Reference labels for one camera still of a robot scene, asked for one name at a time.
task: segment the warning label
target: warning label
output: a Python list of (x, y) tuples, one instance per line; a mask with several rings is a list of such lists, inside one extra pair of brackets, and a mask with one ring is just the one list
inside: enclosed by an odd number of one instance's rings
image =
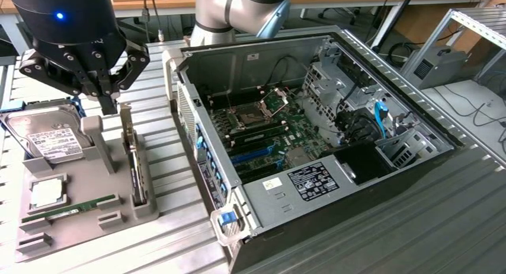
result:
[(35, 133), (28, 135), (28, 138), (47, 160), (83, 152), (72, 129)]
[(322, 163), (316, 163), (288, 174), (305, 201), (312, 201), (340, 188)]

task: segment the green circuit board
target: green circuit board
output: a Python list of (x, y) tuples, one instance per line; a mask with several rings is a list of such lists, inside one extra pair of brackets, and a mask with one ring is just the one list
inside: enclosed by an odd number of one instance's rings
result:
[[(282, 98), (276, 93), (270, 93), (264, 102), (272, 113), (284, 105)], [(321, 153), (330, 148), (330, 145), (314, 130), (314, 126), (304, 111), (301, 111), (294, 97), (288, 97), (286, 106), (272, 117), (265, 117), (261, 110), (260, 103), (253, 102), (215, 110), (211, 114), (243, 183), (254, 181), (316, 160)], [(285, 121), (285, 125), (276, 126), (276, 123), (281, 123), (281, 121)], [(233, 131), (247, 131), (254, 128), (261, 130), (262, 127), (269, 127), (269, 125), (276, 127), (266, 128), (262, 131), (262, 135), (269, 135), (264, 139), (256, 140), (252, 144), (243, 144), (240, 147), (231, 146), (227, 136)], [(239, 163), (235, 162), (237, 157), (244, 155), (248, 157), (252, 152), (266, 148), (270, 149), (268, 155)]]

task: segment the blue cable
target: blue cable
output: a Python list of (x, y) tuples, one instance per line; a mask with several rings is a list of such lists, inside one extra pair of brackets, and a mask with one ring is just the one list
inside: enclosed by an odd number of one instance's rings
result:
[(389, 108), (386, 107), (384, 102), (378, 101), (374, 105), (374, 118), (377, 119), (384, 139), (386, 139), (386, 132), (381, 119), (386, 117), (388, 113)]

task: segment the blue expansion slot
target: blue expansion slot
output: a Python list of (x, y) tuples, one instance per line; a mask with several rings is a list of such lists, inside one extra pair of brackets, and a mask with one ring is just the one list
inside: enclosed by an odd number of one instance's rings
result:
[(269, 155), (272, 153), (273, 149), (274, 149), (274, 145), (269, 146), (268, 148), (262, 148), (254, 152), (250, 152), (249, 154), (236, 155), (231, 159), (232, 163), (239, 164), (239, 163), (243, 163), (248, 160), (253, 160), (257, 157), (265, 157), (266, 155)]

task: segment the hard drive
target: hard drive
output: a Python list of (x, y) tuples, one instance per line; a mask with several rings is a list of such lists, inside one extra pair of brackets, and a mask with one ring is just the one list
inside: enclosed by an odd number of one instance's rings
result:
[(80, 130), (79, 106), (69, 99), (9, 103), (0, 113), (4, 129), (31, 158), (44, 157), (49, 163), (61, 163), (81, 158), (83, 148), (92, 146)]

